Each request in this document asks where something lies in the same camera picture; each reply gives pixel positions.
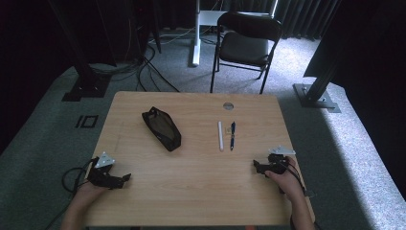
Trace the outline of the person's right hand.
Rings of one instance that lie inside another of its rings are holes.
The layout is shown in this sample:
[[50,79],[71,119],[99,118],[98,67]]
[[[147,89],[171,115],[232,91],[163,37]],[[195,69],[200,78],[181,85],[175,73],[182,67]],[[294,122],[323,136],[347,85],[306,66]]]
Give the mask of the person's right hand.
[[287,159],[289,162],[289,166],[283,174],[276,174],[274,172],[267,171],[265,172],[265,175],[275,181],[290,200],[289,196],[291,194],[297,193],[299,191],[301,191],[302,193],[304,192],[295,171],[296,162],[291,157],[288,157]]

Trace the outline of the black folding chair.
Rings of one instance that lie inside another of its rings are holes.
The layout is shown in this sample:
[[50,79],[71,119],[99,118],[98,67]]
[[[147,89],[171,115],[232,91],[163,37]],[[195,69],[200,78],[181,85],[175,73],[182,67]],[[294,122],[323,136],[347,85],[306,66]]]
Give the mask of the black folding chair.
[[282,37],[282,23],[270,15],[225,12],[217,19],[214,64],[210,92],[219,67],[230,66],[259,72],[263,93],[276,47]]

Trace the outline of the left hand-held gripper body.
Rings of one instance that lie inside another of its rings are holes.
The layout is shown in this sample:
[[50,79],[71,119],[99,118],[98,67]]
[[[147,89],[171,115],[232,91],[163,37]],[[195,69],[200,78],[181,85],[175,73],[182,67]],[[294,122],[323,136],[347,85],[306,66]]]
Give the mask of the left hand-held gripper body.
[[104,151],[100,156],[91,160],[87,180],[98,187],[121,189],[124,185],[124,179],[109,174],[114,163],[115,160]]

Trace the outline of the black metal stand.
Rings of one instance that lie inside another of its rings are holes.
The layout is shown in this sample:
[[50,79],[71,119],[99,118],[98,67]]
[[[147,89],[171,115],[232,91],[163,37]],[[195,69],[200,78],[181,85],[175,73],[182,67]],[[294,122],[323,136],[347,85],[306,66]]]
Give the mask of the black metal stand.
[[64,102],[79,102],[82,98],[103,98],[111,75],[97,74],[91,68],[79,45],[76,33],[60,7],[59,0],[47,1],[67,41],[66,49],[69,59],[73,62],[79,75],[72,89],[63,96],[62,100]]
[[330,113],[341,112],[338,103],[329,96],[327,86],[336,75],[345,44],[344,36],[339,29],[340,18],[336,18],[340,15],[342,1],[334,0],[336,6],[328,22],[326,33],[305,70],[304,75],[315,77],[315,81],[312,84],[295,83],[293,85],[302,107],[325,108]]

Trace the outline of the dark curtain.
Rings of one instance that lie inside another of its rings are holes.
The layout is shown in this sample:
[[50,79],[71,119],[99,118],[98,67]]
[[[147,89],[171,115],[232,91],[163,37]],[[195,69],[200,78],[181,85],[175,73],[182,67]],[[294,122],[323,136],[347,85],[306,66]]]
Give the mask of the dark curtain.
[[342,0],[195,0],[202,12],[269,13],[282,23],[283,38],[320,39]]

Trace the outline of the black mesh pencil case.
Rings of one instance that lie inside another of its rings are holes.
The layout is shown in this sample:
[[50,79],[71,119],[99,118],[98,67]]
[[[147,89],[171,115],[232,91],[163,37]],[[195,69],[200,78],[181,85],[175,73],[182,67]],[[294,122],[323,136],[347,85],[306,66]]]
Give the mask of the black mesh pencil case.
[[142,117],[152,134],[168,151],[174,151],[181,146],[182,135],[168,113],[153,106],[143,112]]

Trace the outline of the person's left hand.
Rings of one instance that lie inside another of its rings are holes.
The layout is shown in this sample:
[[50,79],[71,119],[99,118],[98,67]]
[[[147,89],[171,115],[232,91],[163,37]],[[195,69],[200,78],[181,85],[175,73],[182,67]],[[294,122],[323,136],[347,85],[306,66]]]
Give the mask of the person's left hand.
[[79,187],[71,202],[71,206],[75,210],[86,210],[106,191],[107,189],[104,187],[95,186],[92,183],[85,183]]

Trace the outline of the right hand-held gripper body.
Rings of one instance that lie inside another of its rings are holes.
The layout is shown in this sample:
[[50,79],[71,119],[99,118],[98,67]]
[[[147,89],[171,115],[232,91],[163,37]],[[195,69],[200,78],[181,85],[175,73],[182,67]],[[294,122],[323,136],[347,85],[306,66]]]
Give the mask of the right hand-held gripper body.
[[288,149],[284,146],[277,146],[269,150],[268,164],[265,165],[262,171],[265,173],[270,171],[276,174],[283,174],[288,168],[288,155],[295,155],[296,151]]

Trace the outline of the white pen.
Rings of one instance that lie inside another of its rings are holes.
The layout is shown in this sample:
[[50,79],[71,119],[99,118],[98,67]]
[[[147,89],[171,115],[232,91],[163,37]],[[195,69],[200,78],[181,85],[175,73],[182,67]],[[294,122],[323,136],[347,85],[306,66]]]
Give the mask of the white pen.
[[217,122],[217,134],[218,134],[218,145],[219,150],[224,151],[224,142],[223,142],[223,132],[222,132],[222,122]]

